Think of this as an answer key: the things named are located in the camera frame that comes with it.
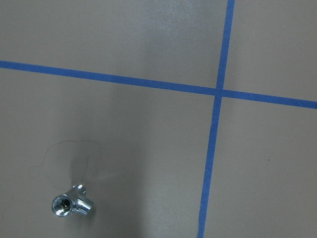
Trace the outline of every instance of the gray floor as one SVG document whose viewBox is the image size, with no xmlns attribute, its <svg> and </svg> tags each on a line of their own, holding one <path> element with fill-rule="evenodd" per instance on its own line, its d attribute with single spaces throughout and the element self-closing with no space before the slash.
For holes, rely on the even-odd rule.
<svg viewBox="0 0 317 238">
<path fill-rule="evenodd" d="M 0 60 L 215 87 L 226 1 L 2 1 Z M 316 97 L 315 1 L 236 2 L 225 89 Z M 1 237 L 197 236 L 213 96 L 0 69 Z M 313 238 L 317 111 L 222 99 L 206 238 Z M 88 217 L 52 199 L 83 182 Z"/>
</svg>

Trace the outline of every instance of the blue tape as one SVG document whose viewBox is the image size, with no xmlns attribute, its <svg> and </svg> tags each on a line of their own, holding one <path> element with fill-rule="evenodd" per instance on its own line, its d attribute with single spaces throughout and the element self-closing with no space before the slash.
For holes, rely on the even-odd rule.
<svg viewBox="0 0 317 238">
<path fill-rule="evenodd" d="M 0 68 L 317 109 L 317 102 L 0 60 Z"/>
<path fill-rule="evenodd" d="M 53 75 L 75 77 L 75 78 L 84 78 L 84 79 L 90 79 L 90 80 L 96 80 L 96 81 L 128 84 L 128 85 L 135 85 L 135 86 L 141 86 L 141 87 L 166 89 L 166 90 L 204 94 L 204 95 L 215 95 L 216 93 L 216 89 L 208 88 L 208 87 L 193 86 L 193 85 L 180 84 L 180 83 L 169 83 L 169 82 L 162 82 L 162 81 L 155 81 L 155 80 L 148 80 L 148 79 L 131 78 L 131 77 L 116 76 L 116 75 L 103 74 L 103 73 L 93 73 L 93 72 L 79 71 L 79 70 L 73 70 L 73 69 L 40 66 L 40 65 L 9 62 L 9 61 L 2 61 L 2 60 L 0 61 L 0 68 L 53 74 Z"/>
<path fill-rule="evenodd" d="M 218 76 L 217 76 L 217 85 L 216 85 L 217 93 L 215 95 L 214 102 L 213 102 L 211 129 L 209 133 L 208 150 L 207 150 L 204 182 L 203 182 L 203 189 L 202 189 L 202 198 L 201 198 L 200 210 L 199 210 L 199 218 L 198 218 L 199 227 L 198 227 L 198 234 L 197 234 L 198 238 L 203 238 L 204 232 L 205 232 L 209 192 L 210 192 L 210 186 L 211 186 L 211 174 L 212 174 L 214 152 L 216 147 L 218 123 L 219 123 L 220 108 L 221 108 L 221 100 L 222 100 L 222 91 L 223 91 L 224 78 L 225 78 L 226 67 L 227 67 L 230 33 L 231 33 L 231 26 L 232 26 L 232 19 L 233 19 L 233 9 L 234 9 L 234 0 L 228 0 L 226 17 L 224 22 L 224 29 L 223 29 L 222 44 L 221 44 Z"/>
<path fill-rule="evenodd" d="M 230 90 L 223 90 L 221 94 L 223 97 L 227 97 L 227 98 L 237 98 L 237 99 L 258 101 L 258 102 L 264 102 L 264 103 L 275 103 L 275 104 L 281 104 L 281 105 L 317 109 L 317 102 L 308 101 L 308 100 L 284 98 L 284 97 L 277 97 L 277 96 L 270 96 L 270 95 L 263 95 L 263 94 L 256 94 L 256 93 L 245 93 L 245 92 L 230 91 Z"/>
</svg>

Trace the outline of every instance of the stain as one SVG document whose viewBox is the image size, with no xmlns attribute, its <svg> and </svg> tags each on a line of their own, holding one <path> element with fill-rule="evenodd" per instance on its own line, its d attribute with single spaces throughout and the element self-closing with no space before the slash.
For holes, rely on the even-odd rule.
<svg viewBox="0 0 317 238">
<path fill-rule="evenodd" d="M 28 169 L 31 179 L 43 179 L 61 191 L 68 191 L 72 185 L 85 183 L 94 174 L 98 160 L 102 158 L 102 145 L 92 140 L 66 140 L 50 146 L 39 165 Z"/>
</svg>

